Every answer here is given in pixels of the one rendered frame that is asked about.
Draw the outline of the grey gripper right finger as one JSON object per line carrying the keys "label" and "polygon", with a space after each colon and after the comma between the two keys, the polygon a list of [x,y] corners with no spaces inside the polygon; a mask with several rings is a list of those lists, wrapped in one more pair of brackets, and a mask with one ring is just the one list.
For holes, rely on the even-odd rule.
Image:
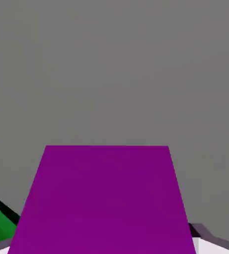
{"label": "grey gripper right finger", "polygon": [[196,254],[229,254],[229,241],[215,237],[203,224],[189,223]]}

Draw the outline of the small purple cube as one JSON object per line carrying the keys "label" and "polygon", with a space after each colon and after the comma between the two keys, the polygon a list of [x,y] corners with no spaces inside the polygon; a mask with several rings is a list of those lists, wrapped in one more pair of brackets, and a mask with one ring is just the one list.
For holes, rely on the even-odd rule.
{"label": "small purple cube", "polygon": [[47,146],[8,254],[196,254],[167,146]]}

